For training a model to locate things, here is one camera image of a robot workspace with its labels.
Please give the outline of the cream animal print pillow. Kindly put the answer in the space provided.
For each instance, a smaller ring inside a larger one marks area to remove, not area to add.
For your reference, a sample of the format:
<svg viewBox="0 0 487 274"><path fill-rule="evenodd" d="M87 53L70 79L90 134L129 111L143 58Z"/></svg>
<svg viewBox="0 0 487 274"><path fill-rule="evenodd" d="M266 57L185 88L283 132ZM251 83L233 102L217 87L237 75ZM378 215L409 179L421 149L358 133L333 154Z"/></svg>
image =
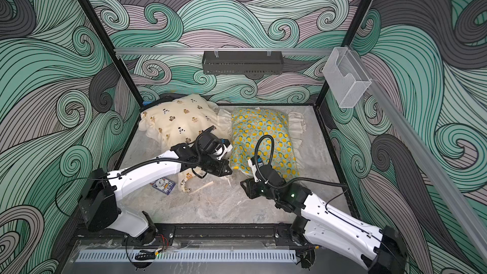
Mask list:
<svg viewBox="0 0 487 274"><path fill-rule="evenodd" d="M231 138L231 116L200 95L192 94L163 102L140 114L138 129L155 140L165 152L179 143L191 143L211 126L220 139Z"/></svg>

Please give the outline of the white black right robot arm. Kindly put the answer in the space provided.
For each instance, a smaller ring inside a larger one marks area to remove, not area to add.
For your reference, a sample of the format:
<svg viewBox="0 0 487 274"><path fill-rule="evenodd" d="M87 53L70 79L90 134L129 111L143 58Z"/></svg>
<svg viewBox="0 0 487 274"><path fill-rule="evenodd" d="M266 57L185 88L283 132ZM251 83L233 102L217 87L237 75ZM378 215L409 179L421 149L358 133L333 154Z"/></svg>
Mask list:
<svg viewBox="0 0 487 274"><path fill-rule="evenodd" d="M273 200L276 208L296 215L291 228L295 242L334 251L368 273L405 272L408 252L394 228L360 221L319 198L300 179L286 182L265 166L240 185L248 198L265 197Z"/></svg>

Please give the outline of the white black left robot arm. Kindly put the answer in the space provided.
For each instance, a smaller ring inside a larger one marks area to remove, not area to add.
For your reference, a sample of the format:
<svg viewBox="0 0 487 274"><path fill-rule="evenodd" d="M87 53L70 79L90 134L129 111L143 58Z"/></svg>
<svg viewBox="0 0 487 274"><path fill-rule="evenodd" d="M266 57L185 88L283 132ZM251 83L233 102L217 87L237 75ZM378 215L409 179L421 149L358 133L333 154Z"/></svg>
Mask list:
<svg viewBox="0 0 487 274"><path fill-rule="evenodd" d="M217 140L203 146L180 143L160 156L133 167L91 173L81 190L78 206L86 229L91 232L115 230L133 237L137 244L149 245L159 233L145 211L134 211L121 202L126 196L166 176L199 167L205 174L217 177L232 174L228 160L232 151L228 140Z"/></svg>

